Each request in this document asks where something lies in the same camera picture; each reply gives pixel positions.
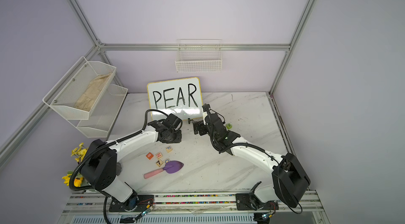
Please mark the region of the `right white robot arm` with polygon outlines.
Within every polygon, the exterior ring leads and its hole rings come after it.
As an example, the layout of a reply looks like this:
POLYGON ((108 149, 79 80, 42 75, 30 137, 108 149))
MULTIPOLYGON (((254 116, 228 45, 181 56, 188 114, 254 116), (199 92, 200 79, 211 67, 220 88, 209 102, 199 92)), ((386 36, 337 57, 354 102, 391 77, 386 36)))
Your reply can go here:
POLYGON ((291 209, 299 206, 311 181, 298 158, 291 153, 276 154, 250 143, 240 134, 227 129, 222 117, 209 104, 204 104, 202 120, 193 122, 194 133, 208 135, 218 153, 247 160, 270 174, 274 196, 291 209))

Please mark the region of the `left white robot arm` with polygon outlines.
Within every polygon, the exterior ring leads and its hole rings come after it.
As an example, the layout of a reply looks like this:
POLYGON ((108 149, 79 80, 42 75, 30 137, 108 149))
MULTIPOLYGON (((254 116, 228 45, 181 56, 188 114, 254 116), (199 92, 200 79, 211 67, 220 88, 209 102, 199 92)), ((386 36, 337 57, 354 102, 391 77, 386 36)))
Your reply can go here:
POLYGON ((117 174, 118 163, 136 150, 155 143, 181 142, 182 120, 174 114, 164 119, 144 121, 142 128, 122 138, 103 142, 95 140, 90 144, 83 161, 78 167, 90 187, 120 203, 137 201, 137 193, 117 174))

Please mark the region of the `wooden N letter block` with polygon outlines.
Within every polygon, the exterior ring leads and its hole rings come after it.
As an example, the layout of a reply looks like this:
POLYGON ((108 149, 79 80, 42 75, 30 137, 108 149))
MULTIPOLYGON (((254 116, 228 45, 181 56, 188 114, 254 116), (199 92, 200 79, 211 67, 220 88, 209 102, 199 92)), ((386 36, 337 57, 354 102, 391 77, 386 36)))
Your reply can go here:
POLYGON ((161 152, 158 152, 158 153, 156 154, 156 158, 157 158, 157 159, 161 159, 162 157, 163 157, 163 155, 162 155, 161 152))

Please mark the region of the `red B letter block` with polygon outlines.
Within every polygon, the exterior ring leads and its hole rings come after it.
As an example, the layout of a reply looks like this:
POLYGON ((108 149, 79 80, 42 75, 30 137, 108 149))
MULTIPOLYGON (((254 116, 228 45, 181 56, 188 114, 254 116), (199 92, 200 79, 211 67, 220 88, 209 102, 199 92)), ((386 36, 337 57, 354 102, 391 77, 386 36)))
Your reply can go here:
POLYGON ((147 157, 149 160, 151 160, 151 159, 154 157, 154 155, 153 155, 152 153, 148 153, 148 154, 146 155, 146 157, 147 157))

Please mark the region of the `black Z letter block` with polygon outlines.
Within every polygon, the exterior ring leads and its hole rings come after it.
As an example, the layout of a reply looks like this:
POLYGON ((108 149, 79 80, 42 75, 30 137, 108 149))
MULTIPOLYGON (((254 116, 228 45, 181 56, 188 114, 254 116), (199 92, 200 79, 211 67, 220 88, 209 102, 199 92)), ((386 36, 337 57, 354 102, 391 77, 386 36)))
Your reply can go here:
POLYGON ((156 165, 157 165, 158 167, 161 167, 161 166, 163 165, 163 161, 157 160, 157 161, 156 161, 156 165))

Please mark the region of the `whiteboard with PEAR text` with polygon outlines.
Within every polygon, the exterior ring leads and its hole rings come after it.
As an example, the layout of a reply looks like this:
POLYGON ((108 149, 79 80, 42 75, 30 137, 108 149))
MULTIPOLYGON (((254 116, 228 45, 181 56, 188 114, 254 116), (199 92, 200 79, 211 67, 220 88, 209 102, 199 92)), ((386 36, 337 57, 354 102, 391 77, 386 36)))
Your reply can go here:
POLYGON ((159 120, 163 113, 174 114, 182 120, 202 117, 203 98, 197 77, 149 83, 149 106, 160 112, 152 112, 151 118, 159 120))

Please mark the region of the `purple pink toy trowel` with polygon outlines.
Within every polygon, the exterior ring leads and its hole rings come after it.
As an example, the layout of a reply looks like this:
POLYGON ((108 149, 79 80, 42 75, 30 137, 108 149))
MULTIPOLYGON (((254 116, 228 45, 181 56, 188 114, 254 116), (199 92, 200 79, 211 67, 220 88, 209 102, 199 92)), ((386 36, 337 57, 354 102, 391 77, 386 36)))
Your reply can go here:
POLYGON ((173 174, 178 172, 184 167, 184 164, 180 161, 169 161, 168 163, 165 164, 163 168, 148 172, 143 175, 144 179, 149 179, 157 174, 160 174, 162 172, 167 172, 168 174, 173 174))

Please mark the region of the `lower white mesh shelf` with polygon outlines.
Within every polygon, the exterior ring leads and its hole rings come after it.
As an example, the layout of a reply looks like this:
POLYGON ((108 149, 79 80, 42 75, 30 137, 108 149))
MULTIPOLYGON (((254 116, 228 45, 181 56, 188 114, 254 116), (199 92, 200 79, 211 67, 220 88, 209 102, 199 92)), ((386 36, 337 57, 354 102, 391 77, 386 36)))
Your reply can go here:
POLYGON ((88 138, 107 138, 118 116, 128 89, 111 84, 88 120, 81 120, 77 129, 88 138))

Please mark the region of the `white mesh shelf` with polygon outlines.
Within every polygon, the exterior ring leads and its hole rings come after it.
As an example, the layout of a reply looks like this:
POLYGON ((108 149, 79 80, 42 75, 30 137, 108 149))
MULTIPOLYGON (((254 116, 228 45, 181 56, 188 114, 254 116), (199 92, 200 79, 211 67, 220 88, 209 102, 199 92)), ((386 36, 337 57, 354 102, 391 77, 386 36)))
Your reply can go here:
POLYGON ((88 120, 81 120, 77 129, 88 138, 107 138, 118 116, 128 89, 111 84, 88 120))
POLYGON ((88 120, 115 75, 116 67, 100 61, 89 61, 82 56, 64 75, 65 78, 59 80, 43 98, 43 103, 66 120, 88 120), (90 112, 74 108, 76 101, 85 92, 89 83, 98 75, 109 73, 111 77, 90 112))

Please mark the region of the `beige cloth in shelf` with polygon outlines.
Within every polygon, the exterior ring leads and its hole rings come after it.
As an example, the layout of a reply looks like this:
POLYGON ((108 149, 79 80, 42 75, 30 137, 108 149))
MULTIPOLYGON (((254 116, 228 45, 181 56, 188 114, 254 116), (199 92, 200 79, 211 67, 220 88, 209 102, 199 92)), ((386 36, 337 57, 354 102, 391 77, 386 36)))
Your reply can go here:
POLYGON ((74 108, 90 112, 110 77, 111 73, 98 75, 94 78, 87 86, 85 92, 76 101, 74 108))

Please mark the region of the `yellow flower bouquet vase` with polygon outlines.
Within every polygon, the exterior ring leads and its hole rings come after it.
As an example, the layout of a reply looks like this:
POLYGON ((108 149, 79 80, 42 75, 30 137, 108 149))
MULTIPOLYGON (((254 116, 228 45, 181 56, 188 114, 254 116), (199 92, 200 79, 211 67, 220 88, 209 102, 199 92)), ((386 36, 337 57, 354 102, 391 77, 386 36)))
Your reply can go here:
POLYGON ((77 164, 80 164, 83 161, 87 151, 88 148, 84 146, 84 143, 80 143, 77 148, 72 150, 71 157, 74 157, 77 164))

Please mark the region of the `upper white mesh shelf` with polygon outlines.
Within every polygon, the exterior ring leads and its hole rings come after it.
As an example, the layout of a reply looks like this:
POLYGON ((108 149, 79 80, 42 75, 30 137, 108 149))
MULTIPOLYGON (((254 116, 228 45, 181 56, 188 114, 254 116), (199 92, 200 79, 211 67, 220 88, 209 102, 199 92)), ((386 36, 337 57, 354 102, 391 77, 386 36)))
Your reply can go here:
POLYGON ((88 120, 115 75, 116 67, 100 61, 89 61, 82 56, 64 75, 65 78, 59 80, 43 98, 43 103, 66 120, 88 120), (111 77, 90 112, 74 108, 76 101, 85 92, 89 83, 98 75, 109 73, 111 77))

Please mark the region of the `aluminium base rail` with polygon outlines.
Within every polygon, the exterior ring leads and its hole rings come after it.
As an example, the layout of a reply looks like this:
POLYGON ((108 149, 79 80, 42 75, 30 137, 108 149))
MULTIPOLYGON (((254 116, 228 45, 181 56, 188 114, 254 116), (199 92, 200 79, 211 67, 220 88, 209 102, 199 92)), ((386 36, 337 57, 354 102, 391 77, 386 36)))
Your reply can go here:
POLYGON ((116 200, 100 193, 74 193, 70 196, 60 224, 103 224, 107 215, 112 224, 133 224, 144 212, 140 224, 256 224, 262 215, 276 224, 280 218, 287 223, 328 224, 330 221, 316 191, 306 191, 298 207, 290 210, 279 200, 254 210, 248 194, 236 192, 156 193, 140 194, 140 205, 127 212, 116 200))

